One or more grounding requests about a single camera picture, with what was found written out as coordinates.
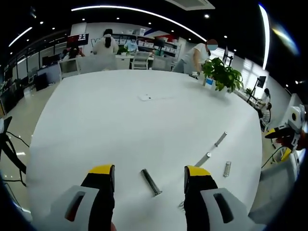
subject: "person in white shirt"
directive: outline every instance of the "person in white shirt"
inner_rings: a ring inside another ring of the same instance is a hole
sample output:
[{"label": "person in white shirt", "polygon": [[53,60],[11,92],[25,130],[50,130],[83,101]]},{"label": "person in white shirt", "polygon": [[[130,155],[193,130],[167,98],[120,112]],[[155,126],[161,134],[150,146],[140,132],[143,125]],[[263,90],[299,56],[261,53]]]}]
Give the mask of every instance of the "person in white shirt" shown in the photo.
[{"label": "person in white shirt", "polygon": [[256,108],[259,118],[262,118],[263,113],[266,111],[267,105],[269,103],[270,103],[270,91],[268,88],[265,88],[264,95],[262,96],[261,100],[258,103],[259,109]]},{"label": "person in white shirt", "polygon": [[270,122],[270,117],[271,117],[270,110],[271,110],[271,103],[268,103],[266,106],[266,109],[263,111],[263,114],[262,114],[263,116],[260,119],[260,125],[261,125],[262,130],[264,130],[265,128],[264,125],[267,125]]},{"label": "person in white shirt", "polygon": [[270,91],[268,88],[264,89],[264,95],[259,103],[262,108],[266,109],[267,104],[270,103]]},{"label": "person in white shirt", "polygon": [[112,37],[112,29],[106,29],[104,31],[101,40],[93,47],[94,54],[116,54],[119,50],[115,39]]},{"label": "person in white shirt", "polygon": [[190,49],[173,68],[173,72],[192,74],[201,72],[201,64],[210,58],[211,52],[207,47],[207,42],[199,43]]}]

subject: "woman with ponytail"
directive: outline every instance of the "woman with ponytail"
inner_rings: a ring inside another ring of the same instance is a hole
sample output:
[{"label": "woman with ponytail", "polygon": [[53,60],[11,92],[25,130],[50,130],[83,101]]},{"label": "woman with ponytail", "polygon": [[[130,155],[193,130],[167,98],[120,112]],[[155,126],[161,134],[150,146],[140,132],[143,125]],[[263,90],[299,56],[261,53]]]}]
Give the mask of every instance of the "woman with ponytail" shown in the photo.
[{"label": "woman with ponytail", "polygon": [[93,47],[94,54],[116,54],[119,46],[115,39],[112,37],[112,29],[106,29],[104,31],[101,40]]}]

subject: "ceiling air vent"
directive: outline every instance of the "ceiling air vent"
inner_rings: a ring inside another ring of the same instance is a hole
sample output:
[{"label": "ceiling air vent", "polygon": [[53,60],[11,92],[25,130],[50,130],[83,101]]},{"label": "ceiling air vent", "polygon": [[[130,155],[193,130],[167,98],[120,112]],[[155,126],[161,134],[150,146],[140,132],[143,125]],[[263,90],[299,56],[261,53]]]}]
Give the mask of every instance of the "ceiling air vent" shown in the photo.
[{"label": "ceiling air vent", "polygon": [[208,0],[166,0],[186,11],[209,10],[215,7]]}]

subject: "green leaves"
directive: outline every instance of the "green leaves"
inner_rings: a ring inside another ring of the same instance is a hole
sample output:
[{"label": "green leaves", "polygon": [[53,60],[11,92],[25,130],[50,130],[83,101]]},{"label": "green leaves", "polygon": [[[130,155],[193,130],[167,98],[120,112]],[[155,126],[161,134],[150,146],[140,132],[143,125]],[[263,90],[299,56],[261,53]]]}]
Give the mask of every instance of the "green leaves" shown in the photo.
[{"label": "green leaves", "polygon": [[203,65],[203,72],[205,76],[216,81],[216,90],[222,90],[225,86],[229,88],[229,92],[243,88],[242,74],[230,66],[225,66],[219,58],[207,61]]}]

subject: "white table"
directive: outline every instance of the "white table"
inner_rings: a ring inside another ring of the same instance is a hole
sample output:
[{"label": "white table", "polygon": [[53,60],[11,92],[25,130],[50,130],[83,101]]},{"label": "white table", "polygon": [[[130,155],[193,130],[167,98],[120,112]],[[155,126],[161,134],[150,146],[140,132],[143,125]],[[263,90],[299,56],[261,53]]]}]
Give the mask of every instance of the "white table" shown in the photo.
[{"label": "white table", "polygon": [[[152,100],[142,101],[145,95]],[[223,132],[202,167],[250,210],[262,159],[257,112],[235,94],[212,97],[187,75],[117,70],[64,79],[36,125],[27,166],[33,219],[94,166],[115,164],[118,230],[186,230],[184,166],[195,165]],[[230,176],[223,177],[226,161]],[[153,198],[140,171],[163,192]]]}]

